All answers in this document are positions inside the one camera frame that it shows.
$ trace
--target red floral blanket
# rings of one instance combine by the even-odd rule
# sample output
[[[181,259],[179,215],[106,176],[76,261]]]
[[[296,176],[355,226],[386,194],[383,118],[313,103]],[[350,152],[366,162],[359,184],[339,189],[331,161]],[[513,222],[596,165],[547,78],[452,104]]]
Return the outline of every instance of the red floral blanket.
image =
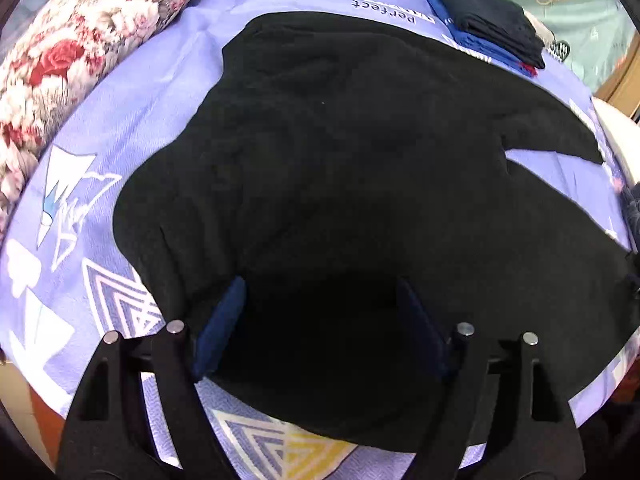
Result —
[[[0,242],[38,157],[114,67],[189,0],[50,0],[0,67]]]

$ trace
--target white triangle pattern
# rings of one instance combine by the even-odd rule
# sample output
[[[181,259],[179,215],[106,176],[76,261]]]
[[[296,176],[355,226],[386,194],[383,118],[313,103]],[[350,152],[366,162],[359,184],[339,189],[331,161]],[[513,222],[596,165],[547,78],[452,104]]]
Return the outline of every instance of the white triangle pattern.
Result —
[[[100,335],[109,330],[119,330],[127,338],[147,335],[162,319],[140,277],[133,269],[132,273],[133,280],[82,259],[84,288]]]
[[[44,365],[60,352],[75,329],[27,288],[24,313],[24,346],[9,330],[9,343],[15,365],[40,397],[56,412],[63,413],[71,396],[44,371]]]
[[[54,144],[51,147],[51,153],[47,163],[47,180],[43,200],[55,188],[56,195],[53,199],[56,202],[59,200],[66,201],[78,185],[78,182],[80,182],[86,170],[89,169],[89,166],[95,160],[95,157],[95,155],[74,155]],[[38,247],[41,245],[51,226],[48,221],[45,221],[45,215],[46,213],[43,212],[42,228],[38,232]]]
[[[211,412],[242,462],[258,480],[321,480],[356,448],[354,444],[320,437],[274,418],[257,420],[219,410]],[[242,431],[243,442],[232,431],[232,426]],[[281,441],[265,442],[265,437]]]
[[[98,193],[96,193],[88,203],[79,203],[77,198],[73,199],[70,203],[67,203],[66,198],[62,199],[62,202],[60,203],[60,210],[56,214],[58,227],[56,248],[54,250],[53,261],[51,263],[51,272],[54,272],[65,258],[76,248],[78,236],[82,231],[84,219],[89,214],[89,211],[91,211],[95,203],[98,202],[98,200],[100,200],[100,198],[121,178],[122,177],[120,175],[114,173],[102,175],[89,171],[82,176],[82,179],[95,179],[103,182]]]

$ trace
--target folded black cloth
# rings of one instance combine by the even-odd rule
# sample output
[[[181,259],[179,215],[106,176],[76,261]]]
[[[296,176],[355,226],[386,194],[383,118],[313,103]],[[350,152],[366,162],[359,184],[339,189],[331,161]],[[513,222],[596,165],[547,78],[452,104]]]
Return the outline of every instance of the folded black cloth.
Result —
[[[423,357],[455,323],[538,334],[566,399],[640,324],[626,251],[505,156],[602,163],[542,88],[403,28],[320,12],[259,16],[223,59],[183,133],[124,185],[113,229],[164,318],[192,334],[244,278],[244,311],[209,370],[238,399],[316,434],[416,451],[443,401]],[[433,320],[431,349],[414,347],[410,311]]]
[[[545,67],[545,44],[518,4],[511,0],[441,1],[460,30],[503,47],[523,63]]]

